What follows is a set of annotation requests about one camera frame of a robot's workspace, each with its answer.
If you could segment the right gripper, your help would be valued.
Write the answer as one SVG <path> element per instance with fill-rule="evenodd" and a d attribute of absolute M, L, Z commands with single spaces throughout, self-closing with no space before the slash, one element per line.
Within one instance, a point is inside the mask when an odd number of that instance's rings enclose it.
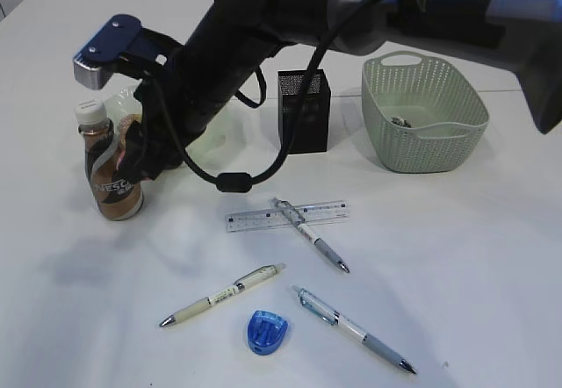
<path fill-rule="evenodd" d="M 206 130 L 211 105 L 184 80 L 183 49 L 171 37 L 142 28 L 119 57 L 118 72 L 140 78 L 134 96 L 142 120 L 121 119 L 118 125 L 117 172 L 130 183 L 154 181 L 183 163 L 198 166 L 186 148 Z"/>

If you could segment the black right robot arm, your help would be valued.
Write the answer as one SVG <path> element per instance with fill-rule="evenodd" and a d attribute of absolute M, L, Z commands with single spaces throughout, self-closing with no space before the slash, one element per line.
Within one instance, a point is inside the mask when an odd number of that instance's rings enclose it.
<path fill-rule="evenodd" d="M 264 60 L 287 46 L 366 55 L 392 41 L 512 72 L 541 133 L 561 120 L 561 0 L 213 0 L 190 38 L 159 64 L 123 51 L 140 72 L 138 123 L 117 170 L 131 183 L 188 161 L 186 148 Z"/>

